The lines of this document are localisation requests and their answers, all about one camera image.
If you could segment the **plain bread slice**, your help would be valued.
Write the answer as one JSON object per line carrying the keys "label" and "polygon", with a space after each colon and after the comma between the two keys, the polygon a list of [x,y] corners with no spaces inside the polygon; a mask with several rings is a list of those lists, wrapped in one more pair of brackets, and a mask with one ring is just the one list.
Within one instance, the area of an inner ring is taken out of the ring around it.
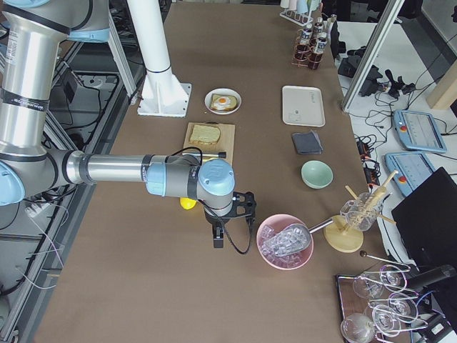
{"label": "plain bread slice", "polygon": [[221,137],[221,131],[216,126],[194,124],[189,141],[200,144],[216,144]]}

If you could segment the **cream rectangular tray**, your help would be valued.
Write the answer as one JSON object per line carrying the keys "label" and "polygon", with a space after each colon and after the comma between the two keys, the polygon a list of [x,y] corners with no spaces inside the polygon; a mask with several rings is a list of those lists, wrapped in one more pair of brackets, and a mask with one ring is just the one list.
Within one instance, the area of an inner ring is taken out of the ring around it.
{"label": "cream rectangular tray", "polygon": [[312,86],[283,86],[282,120],[294,126],[323,127],[326,123],[322,93]]}

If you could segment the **wine glass rack tray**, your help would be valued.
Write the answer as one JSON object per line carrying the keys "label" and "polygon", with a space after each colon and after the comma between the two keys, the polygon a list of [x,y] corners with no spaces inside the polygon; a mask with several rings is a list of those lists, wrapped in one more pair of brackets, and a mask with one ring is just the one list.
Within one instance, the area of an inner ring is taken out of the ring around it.
{"label": "wine glass rack tray", "polygon": [[[380,280],[380,272],[363,272],[359,275],[371,275]],[[419,311],[417,317],[406,319],[400,317],[388,305],[389,295],[400,292],[410,296],[418,309],[418,293],[408,288],[407,280],[404,289],[392,292],[383,285],[383,294],[378,299],[363,299],[353,291],[353,281],[357,276],[341,274],[335,276],[341,318],[343,321],[354,313],[365,314],[369,317],[374,323],[376,331],[371,342],[407,342],[414,332],[428,327],[428,322],[421,318]]]}

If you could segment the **yellow lemon outer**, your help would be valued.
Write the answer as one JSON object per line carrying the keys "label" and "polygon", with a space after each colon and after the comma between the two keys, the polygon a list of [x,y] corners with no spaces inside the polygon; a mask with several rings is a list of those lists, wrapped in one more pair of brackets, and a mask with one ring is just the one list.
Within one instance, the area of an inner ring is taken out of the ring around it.
{"label": "yellow lemon outer", "polygon": [[179,199],[179,203],[180,203],[181,207],[185,210],[193,209],[196,206],[196,200],[189,199],[186,197],[181,197]]}

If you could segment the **steel muddler black tip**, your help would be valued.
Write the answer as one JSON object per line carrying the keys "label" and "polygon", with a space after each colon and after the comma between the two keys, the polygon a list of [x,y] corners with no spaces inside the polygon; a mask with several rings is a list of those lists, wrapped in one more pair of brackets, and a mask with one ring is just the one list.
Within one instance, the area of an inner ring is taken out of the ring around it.
{"label": "steel muddler black tip", "polygon": [[204,159],[209,159],[209,158],[220,158],[220,159],[225,159],[227,157],[227,153],[225,151],[221,152],[198,152],[198,151],[191,151],[191,152],[184,152],[183,155],[189,155],[189,156],[194,156],[194,157],[202,157]]}

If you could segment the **metal ice scoop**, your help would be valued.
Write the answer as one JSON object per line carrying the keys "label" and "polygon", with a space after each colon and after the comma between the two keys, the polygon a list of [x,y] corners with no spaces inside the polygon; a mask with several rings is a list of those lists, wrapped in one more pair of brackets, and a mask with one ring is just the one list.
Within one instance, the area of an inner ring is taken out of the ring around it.
{"label": "metal ice scoop", "polygon": [[327,219],[310,229],[304,224],[291,224],[264,241],[261,248],[265,253],[272,254],[275,257],[285,257],[299,253],[309,247],[314,232],[332,223],[332,219]]}

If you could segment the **wooden cutting board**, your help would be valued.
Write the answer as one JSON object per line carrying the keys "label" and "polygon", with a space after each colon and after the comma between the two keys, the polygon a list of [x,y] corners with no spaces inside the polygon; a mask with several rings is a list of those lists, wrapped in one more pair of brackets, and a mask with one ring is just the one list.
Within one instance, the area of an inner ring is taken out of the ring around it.
{"label": "wooden cutting board", "polygon": [[[200,140],[192,139],[195,126],[210,126],[219,130],[219,139],[214,143],[203,143]],[[198,147],[204,154],[218,154],[226,152],[224,158],[229,164],[233,163],[233,148],[235,139],[234,124],[217,124],[217,123],[195,123],[189,122],[184,139],[184,148],[188,146]]]}

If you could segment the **pink bowl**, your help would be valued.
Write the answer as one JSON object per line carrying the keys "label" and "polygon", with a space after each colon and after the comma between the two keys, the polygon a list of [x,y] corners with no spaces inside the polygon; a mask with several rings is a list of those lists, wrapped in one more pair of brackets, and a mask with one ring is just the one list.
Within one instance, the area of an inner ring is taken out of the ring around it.
{"label": "pink bowl", "polygon": [[289,214],[274,214],[257,231],[256,243],[263,259],[282,270],[298,269],[313,254],[313,237],[308,227]]}

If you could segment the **green ceramic bowl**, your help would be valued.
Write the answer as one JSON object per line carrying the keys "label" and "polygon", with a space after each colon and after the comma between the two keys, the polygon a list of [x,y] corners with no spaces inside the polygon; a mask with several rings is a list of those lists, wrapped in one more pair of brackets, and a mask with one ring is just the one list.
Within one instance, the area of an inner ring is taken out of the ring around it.
{"label": "green ceramic bowl", "polygon": [[308,187],[322,189],[333,181],[333,172],[326,163],[312,160],[304,163],[301,167],[301,178]]}

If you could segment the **fried egg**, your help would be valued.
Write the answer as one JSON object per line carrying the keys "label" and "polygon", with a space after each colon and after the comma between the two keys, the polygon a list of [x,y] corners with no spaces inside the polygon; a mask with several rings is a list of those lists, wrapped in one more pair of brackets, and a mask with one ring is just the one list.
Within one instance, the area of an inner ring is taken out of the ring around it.
{"label": "fried egg", "polygon": [[231,105],[231,99],[227,96],[220,96],[214,101],[214,107],[218,110],[229,108]]}

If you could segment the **wooden mug tree stand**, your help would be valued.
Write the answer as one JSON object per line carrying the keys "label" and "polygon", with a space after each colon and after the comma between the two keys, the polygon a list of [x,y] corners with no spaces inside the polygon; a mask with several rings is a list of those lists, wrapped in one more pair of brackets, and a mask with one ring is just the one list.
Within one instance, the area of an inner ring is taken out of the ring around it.
{"label": "wooden mug tree stand", "polygon": [[[384,183],[381,186],[376,188],[371,194],[370,198],[366,202],[366,208],[370,209],[377,201],[383,201],[387,196],[388,183],[394,178],[398,173],[397,170],[394,170],[390,173]],[[357,199],[359,195],[350,188],[350,186],[345,186],[346,190],[353,197]],[[393,219],[385,217],[381,213],[377,216],[385,219],[387,222],[395,224],[396,222]],[[326,241],[336,250],[344,253],[352,253],[361,248],[363,244],[363,232],[354,229],[351,227],[346,220],[339,214],[332,217],[333,223],[328,225],[324,229],[324,236]]]}

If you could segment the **white round plate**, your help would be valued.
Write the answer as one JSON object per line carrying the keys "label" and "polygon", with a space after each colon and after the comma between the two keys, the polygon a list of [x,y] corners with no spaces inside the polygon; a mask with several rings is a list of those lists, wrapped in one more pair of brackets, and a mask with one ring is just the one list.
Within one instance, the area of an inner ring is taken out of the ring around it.
{"label": "white round plate", "polygon": [[212,113],[219,115],[232,114],[237,111],[241,104],[240,94],[227,88],[219,88],[210,91],[204,99],[206,108]]}

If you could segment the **grey folded cloth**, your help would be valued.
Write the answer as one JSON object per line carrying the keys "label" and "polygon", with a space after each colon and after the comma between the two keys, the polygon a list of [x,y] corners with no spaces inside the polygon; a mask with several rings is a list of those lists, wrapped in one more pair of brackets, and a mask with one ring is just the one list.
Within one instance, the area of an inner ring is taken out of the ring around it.
{"label": "grey folded cloth", "polygon": [[321,154],[323,152],[321,141],[315,131],[292,133],[291,136],[298,154]]}

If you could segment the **bread slice under egg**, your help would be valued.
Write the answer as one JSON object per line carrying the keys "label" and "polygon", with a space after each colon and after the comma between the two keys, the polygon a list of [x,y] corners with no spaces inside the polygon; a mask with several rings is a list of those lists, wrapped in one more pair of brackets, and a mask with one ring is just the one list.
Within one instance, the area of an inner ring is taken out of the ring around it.
{"label": "bread slice under egg", "polygon": [[238,105],[238,99],[232,95],[212,94],[210,109],[214,111],[232,111]]}

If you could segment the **glass mug on stand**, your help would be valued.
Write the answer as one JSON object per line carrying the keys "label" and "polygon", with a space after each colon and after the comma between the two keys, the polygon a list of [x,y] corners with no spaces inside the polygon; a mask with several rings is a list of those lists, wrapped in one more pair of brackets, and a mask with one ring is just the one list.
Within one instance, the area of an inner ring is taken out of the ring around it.
{"label": "glass mug on stand", "polygon": [[347,201],[340,210],[340,215],[346,222],[361,232],[369,230],[382,212],[383,204],[377,201],[370,209],[366,208],[366,202],[371,194],[364,192],[357,199]]}

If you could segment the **bottle with white cap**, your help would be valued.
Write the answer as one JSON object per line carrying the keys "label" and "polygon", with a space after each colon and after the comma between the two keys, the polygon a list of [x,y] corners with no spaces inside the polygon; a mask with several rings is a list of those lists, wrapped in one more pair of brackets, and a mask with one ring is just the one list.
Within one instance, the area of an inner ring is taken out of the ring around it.
{"label": "bottle with white cap", "polygon": [[300,45],[308,45],[313,33],[313,24],[307,24],[303,30],[301,31],[299,44]]}

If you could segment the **black laptop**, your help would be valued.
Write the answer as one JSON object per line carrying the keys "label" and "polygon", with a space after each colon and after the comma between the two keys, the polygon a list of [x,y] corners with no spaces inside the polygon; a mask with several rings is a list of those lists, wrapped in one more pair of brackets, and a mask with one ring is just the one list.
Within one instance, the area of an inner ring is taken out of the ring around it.
{"label": "black laptop", "polygon": [[456,266],[456,183],[438,168],[393,210],[407,254],[420,267]]}

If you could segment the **white cup rack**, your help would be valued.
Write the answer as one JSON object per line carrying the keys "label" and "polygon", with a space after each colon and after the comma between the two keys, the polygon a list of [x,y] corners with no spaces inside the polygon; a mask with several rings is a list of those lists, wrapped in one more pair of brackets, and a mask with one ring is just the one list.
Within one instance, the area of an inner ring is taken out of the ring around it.
{"label": "white cup rack", "polygon": [[313,22],[312,13],[321,7],[321,0],[280,0],[281,17],[305,26]]}

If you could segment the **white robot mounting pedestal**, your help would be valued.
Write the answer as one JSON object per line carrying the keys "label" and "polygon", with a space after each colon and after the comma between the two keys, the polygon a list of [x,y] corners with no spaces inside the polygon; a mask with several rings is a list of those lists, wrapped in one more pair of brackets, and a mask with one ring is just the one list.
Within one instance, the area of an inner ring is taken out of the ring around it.
{"label": "white robot mounting pedestal", "polygon": [[181,83],[172,72],[158,1],[132,0],[128,7],[146,68],[138,114],[186,116],[191,85]]}

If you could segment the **aluminium frame post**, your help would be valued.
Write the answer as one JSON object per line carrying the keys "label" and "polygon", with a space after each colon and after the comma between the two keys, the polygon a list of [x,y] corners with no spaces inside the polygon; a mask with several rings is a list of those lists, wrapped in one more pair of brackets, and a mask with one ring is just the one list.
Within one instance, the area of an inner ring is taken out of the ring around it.
{"label": "aluminium frame post", "polygon": [[389,0],[379,19],[370,39],[366,45],[366,51],[351,81],[350,87],[346,92],[341,103],[343,112],[348,113],[353,100],[358,95],[361,87],[368,76],[371,66],[378,55],[391,27],[398,16],[404,0]]}

